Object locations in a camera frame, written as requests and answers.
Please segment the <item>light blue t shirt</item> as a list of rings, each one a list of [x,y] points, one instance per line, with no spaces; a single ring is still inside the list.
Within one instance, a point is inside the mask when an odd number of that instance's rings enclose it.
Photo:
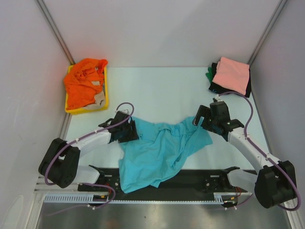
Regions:
[[[213,141],[208,132],[187,117],[177,124],[151,123],[134,118],[139,138],[121,143],[121,189],[125,194],[159,185],[174,177],[187,158]]]

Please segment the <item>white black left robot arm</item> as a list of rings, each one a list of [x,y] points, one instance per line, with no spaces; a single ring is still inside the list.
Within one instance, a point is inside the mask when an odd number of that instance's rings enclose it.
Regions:
[[[102,145],[138,139],[135,120],[129,114],[117,111],[114,118],[108,119],[92,132],[71,142],[61,138],[54,139],[40,163],[38,172],[50,186],[67,188],[76,182],[89,184],[94,190],[99,191],[105,186],[102,170],[91,165],[79,165],[80,158]]]

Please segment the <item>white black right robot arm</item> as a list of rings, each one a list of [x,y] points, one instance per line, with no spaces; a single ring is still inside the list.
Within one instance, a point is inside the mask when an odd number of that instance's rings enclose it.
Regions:
[[[285,202],[296,199],[297,205],[290,211],[300,208],[301,197],[296,187],[293,164],[264,152],[249,137],[245,125],[230,118],[228,106],[224,101],[214,101],[208,107],[199,106],[192,124],[220,135],[240,151],[256,171],[255,174],[250,174],[239,168],[232,169],[220,179],[220,187],[224,191],[240,187],[254,194],[264,208],[282,208]]]

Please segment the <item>folded black t shirt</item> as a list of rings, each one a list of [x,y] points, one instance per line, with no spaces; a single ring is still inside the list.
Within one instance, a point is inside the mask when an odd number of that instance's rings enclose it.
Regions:
[[[213,68],[213,74],[215,76],[216,75],[217,64],[213,62],[211,67]],[[213,83],[213,82],[210,83],[209,90],[213,93],[216,93],[216,94],[222,94],[222,93],[233,91],[231,89],[223,88],[222,86],[220,86],[216,83]],[[248,80],[247,87],[246,87],[245,97],[249,98],[250,94],[251,94],[251,91],[252,91],[251,75],[249,75],[249,80]]]

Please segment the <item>beige t shirt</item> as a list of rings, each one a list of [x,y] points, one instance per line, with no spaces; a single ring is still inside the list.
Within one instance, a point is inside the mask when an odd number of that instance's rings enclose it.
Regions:
[[[92,81],[93,85],[100,85],[102,86],[102,91],[94,96],[95,102],[92,104],[89,104],[85,107],[83,107],[86,110],[97,110],[101,109],[106,104],[106,98],[105,98],[105,91],[104,91],[104,83],[100,84],[99,81]]]

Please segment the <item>yellow plastic bin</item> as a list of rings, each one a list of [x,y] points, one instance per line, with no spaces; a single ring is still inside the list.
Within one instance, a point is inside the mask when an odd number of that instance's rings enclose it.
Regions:
[[[65,112],[71,115],[80,115],[80,114],[85,114],[85,113],[91,113],[91,112],[97,112],[97,111],[103,111],[107,110],[109,107],[109,90],[108,90],[108,79],[107,79],[107,66],[104,67],[104,84],[103,84],[103,94],[104,94],[104,101],[102,104],[104,105],[103,107],[97,108],[97,109],[88,109],[85,107],[78,108],[78,109],[73,109],[73,110],[68,110],[67,109],[67,101],[68,101],[68,94],[66,94],[65,97]]]

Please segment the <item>folded green t shirt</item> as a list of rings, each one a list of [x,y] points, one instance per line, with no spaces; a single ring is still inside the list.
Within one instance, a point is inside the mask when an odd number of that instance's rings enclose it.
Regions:
[[[206,75],[207,79],[209,80],[209,82],[211,83],[213,81],[213,78],[214,78],[213,68],[208,67],[208,72],[205,75]]]

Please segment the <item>folded pink t shirt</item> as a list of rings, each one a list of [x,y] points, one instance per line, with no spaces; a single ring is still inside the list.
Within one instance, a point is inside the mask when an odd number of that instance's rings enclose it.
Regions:
[[[217,63],[213,83],[245,95],[249,75],[248,64],[221,57]]]

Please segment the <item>orange t shirt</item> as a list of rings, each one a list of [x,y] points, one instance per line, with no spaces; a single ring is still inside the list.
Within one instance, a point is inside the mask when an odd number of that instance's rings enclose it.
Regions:
[[[106,59],[86,58],[73,65],[64,78],[68,110],[82,108],[95,102],[94,96],[102,91],[102,86],[93,85],[92,81],[104,83],[103,71],[107,64]]]

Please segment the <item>black mounting base plate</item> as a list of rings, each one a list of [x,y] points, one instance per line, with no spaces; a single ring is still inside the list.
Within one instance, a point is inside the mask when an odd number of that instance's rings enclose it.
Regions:
[[[162,182],[159,187],[147,186],[131,193],[125,194],[122,190],[119,170],[103,168],[103,175],[98,183],[102,187],[79,185],[81,193],[107,195],[113,192],[118,200],[212,200],[214,194],[223,196],[223,200],[233,199],[233,202],[243,201],[250,193],[233,187],[226,177],[228,169],[183,169],[174,177]]]

